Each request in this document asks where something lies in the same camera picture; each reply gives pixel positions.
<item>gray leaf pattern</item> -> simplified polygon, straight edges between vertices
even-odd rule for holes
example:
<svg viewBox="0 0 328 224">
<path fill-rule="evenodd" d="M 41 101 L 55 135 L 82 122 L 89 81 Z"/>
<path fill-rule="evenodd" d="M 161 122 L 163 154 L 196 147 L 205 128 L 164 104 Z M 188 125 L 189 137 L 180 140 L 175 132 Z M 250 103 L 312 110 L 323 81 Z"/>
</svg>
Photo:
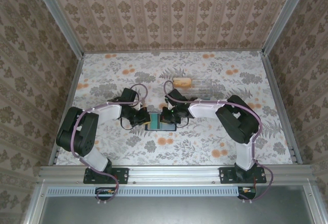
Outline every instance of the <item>gray leaf pattern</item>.
<svg viewBox="0 0 328 224">
<path fill-rule="evenodd" d="M 120 96 L 123 88 L 140 82 L 149 90 L 145 101 L 148 110 L 160 112 L 165 105 L 163 84 L 174 77 L 210 78 L 213 99 L 240 96 L 263 122 L 263 132 L 255 144 L 259 161 L 292 163 L 256 51 L 86 54 L 73 105 L 86 109 L 105 103 Z M 144 96 L 143 88 L 135 90 Z M 130 127 L 125 119 L 123 125 Z M 191 119 L 176 132 L 145 131 L 144 126 L 126 131 L 114 120 L 98 124 L 95 146 L 115 165 L 223 165 L 236 159 L 235 142 L 219 120 L 209 118 Z M 79 162 L 61 149 L 57 164 Z"/>
</svg>

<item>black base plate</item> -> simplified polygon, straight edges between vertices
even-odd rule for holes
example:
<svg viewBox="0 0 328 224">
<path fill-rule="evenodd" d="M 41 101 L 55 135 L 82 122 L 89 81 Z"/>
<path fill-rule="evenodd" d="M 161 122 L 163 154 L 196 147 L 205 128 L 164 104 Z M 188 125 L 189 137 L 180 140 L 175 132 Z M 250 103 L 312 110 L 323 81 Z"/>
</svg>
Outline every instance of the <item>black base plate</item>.
<svg viewBox="0 0 328 224">
<path fill-rule="evenodd" d="M 241 180 L 239 178 L 237 178 L 237 176 L 236 176 L 235 167 L 219 168 L 219 176 L 220 176 L 221 184 L 235 184 L 235 183 L 253 184 L 254 177 L 255 177 L 257 184 L 266 183 L 267 178 L 265 175 L 262 176 L 262 173 L 264 173 L 264 169 L 261 167 L 256 167 L 254 169 L 253 177 L 241 182 Z"/>
<path fill-rule="evenodd" d="M 129 168 L 112 168 L 111 175 L 116 177 L 119 184 L 127 184 L 129 179 Z M 84 184 L 115 184 L 112 178 L 97 174 L 93 170 L 86 168 L 83 178 Z"/>
</svg>

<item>purple cable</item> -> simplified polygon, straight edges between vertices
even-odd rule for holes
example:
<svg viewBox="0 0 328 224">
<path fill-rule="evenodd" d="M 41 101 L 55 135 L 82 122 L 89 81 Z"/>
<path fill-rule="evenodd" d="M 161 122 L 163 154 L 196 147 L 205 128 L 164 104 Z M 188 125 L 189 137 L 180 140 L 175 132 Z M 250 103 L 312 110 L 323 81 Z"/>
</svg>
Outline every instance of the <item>purple cable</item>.
<svg viewBox="0 0 328 224">
<path fill-rule="evenodd" d="M 248 109 L 247 107 L 245 106 L 242 106 L 242 105 L 239 105 L 239 104 L 235 104 L 235 103 L 231 103 L 231 102 L 227 102 L 227 101 L 207 101 L 207 100 L 202 100 L 201 102 L 200 101 L 180 101 L 180 100 L 177 100 L 175 98 L 172 98 L 168 95 L 167 91 L 166 91 L 166 85 L 167 83 L 171 83 L 172 86 L 173 86 L 173 82 L 171 80 L 167 80 L 165 83 L 164 83 L 164 93 L 165 95 L 170 99 L 170 100 L 173 100 L 177 103 L 181 103 L 181 104 L 223 104 L 223 105 L 231 105 L 231 106 L 235 106 L 235 107 L 239 107 L 247 112 L 249 112 L 250 114 L 252 114 L 256 120 L 258 121 L 259 123 L 259 130 L 257 131 L 257 133 L 255 134 L 255 136 L 253 137 L 253 140 L 252 140 L 252 160 L 254 161 L 254 163 L 256 163 L 257 165 L 259 165 L 260 167 L 263 167 L 264 169 L 268 170 L 271 174 L 271 179 L 270 179 L 270 182 L 268 184 L 268 187 L 266 188 L 266 190 L 258 197 L 254 198 L 254 199 L 248 199 L 246 196 L 240 194 L 240 196 L 242 196 L 243 198 L 245 198 L 247 201 L 256 201 L 256 200 L 259 200 L 261 198 L 263 198 L 263 196 L 268 192 L 269 188 L 271 187 L 272 185 L 272 182 L 273 182 L 273 172 L 271 169 L 269 169 L 268 167 L 266 166 L 263 166 L 262 164 L 260 164 L 256 159 L 255 159 L 255 140 L 256 138 L 261 134 L 262 132 L 262 129 L 263 129 L 263 125 L 262 125 L 262 121 L 260 119 L 260 117 L 253 111 L 253 110 L 250 110 Z"/>
<path fill-rule="evenodd" d="M 70 146 L 71 146 L 71 152 L 72 152 L 73 156 L 76 157 L 76 158 L 78 158 L 80 162 L 82 162 L 84 165 L 86 165 L 87 167 L 89 167 L 89 168 L 90 168 L 91 170 L 93 170 L 94 172 L 96 172 L 96 173 L 98 173 L 98 174 L 101 174 L 101 175 L 105 175 L 105 176 L 111 177 L 111 178 L 114 179 L 115 182 L 116 182 L 116 189 L 115 189 L 115 192 L 114 192 L 114 194 L 108 199 L 108 201 L 111 201 L 111 200 L 115 197 L 115 195 L 117 194 L 118 187 L 119 187 L 118 180 L 117 180 L 113 175 L 111 175 L 111 174 L 104 173 L 104 172 L 101 172 L 101 171 L 99 171 L 99 170 L 96 170 L 94 167 L 90 166 L 87 162 L 85 162 L 85 161 L 84 161 L 79 155 L 76 155 L 76 154 L 75 154 L 75 151 L 74 151 L 74 138 L 75 138 L 75 134 L 76 134 L 76 129 L 77 129 L 77 127 L 78 127 L 78 125 L 79 125 L 79 123 L 80 123 L 82 117 L 83 117 L 86 113 L 88 113 L 88 112 L 90 112 L 90 111 L 92 111 L 92 110 L 94 110 L 94 109 L 103 108 L 103 107 L 106 107 L 106 106 L 109 106 L 109 105 L 133 105 L 133 104 L 137 104 L 137 103 L 139 103 L 139 102 L 141 102 L 141 101 L 144 101 L 144 100 L 146 99 L 146 97 L 148 96 L 148 89 L 147 89 L 147 87 L 146 87 L 144 84 L 138 83 L 138 84 L 134 84 L 134 85 L 131 87 L 131 89 L 132 89 L 133 87 L 135 87 L 135 86 L 143 86 L 143 87 L 145 88 L 145 90 L 146 90 L 146 94 L 145 94 L 145 96 L 144 96 L 142 99 L 140 99 L 140 100 L 138 100 L 138 101 L 134 101 L 134 102 L 107 102 L 107 103 L 105 103 L 105 104 L 98 105 L 98 106 L 95 106 L 95 107 L 93 107 L 93 108 L 86 109 L 86 110 L 83 111 L 83 112 L 81 113 L 81 115 L 77 118 L 76 123 L 75 123 L 75 125 L 74 125 L 74 127 L 73 127 L 73 132 L 72 132 L 72 137 L 71 137 L 71 144 L 70 144 Z"/>
</svg>

